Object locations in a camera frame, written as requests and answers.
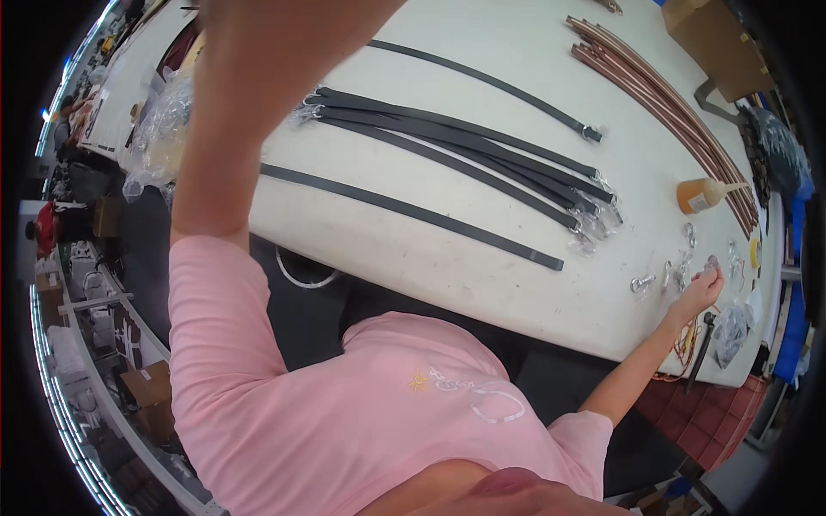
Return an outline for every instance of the tape roll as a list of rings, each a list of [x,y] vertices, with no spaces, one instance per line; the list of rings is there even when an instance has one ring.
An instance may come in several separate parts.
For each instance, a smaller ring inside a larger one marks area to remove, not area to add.
[[[754,239],[752,240],[752,267],[758,268],[760,267],[760,263],[762,262],[763,258],[763,246],[760,243],[760,240]]]

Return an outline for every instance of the pink shirt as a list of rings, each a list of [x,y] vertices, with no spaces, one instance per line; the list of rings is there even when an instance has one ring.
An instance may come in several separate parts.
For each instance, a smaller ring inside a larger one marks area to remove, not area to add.
[[[467,331],[390,312],[344,335],[344,354],[287,373],[261,267],[212,237],[169,253],[175,429],[233,516],[352,516],[427,466],[521,466],[602,500],[612,424],[592,412],[545,428]]]

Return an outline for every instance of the workshop floor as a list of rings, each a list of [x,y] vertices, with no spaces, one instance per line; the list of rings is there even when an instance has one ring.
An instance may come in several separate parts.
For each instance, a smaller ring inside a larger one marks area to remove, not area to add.
[[[113,196],[122,200],[124,176],[110,174]],[[132,304],[165,343],[169,336],[169,210],[160,192],[147,188],[134,203],[123,201],[120,223],[124,287]],[[267,275],[271,291],[267,312],[290,370],[341,353],[339,317],[347,293],[360,280],[342,277],[308,291],[291,284],[278,268],[275,244],[253,236],[250,253]],[[515,384],[545,424],[575,411],[614,367],[613,362],[512,334],[533,348]],[[632,411],[617,427],[605,464],[605,495],[617,495],[672,476],[685,458],[682,450]]]

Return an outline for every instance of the red crate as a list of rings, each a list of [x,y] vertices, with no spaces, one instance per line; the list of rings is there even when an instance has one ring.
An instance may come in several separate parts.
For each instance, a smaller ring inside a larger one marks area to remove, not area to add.
[[[650,381],[635,407],[706,471],[731,457],[752,426],[766,382],[749,375],[739,389]]]

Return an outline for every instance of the yellow glue bottle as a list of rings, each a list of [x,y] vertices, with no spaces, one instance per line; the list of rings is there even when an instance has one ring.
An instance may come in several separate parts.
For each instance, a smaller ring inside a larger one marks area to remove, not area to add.
[[[747,186],[747,182],[726,184],[712,178],[691,179],[677,185],[676,201],[683,213],[692,215],[717,206],[729,192]]]

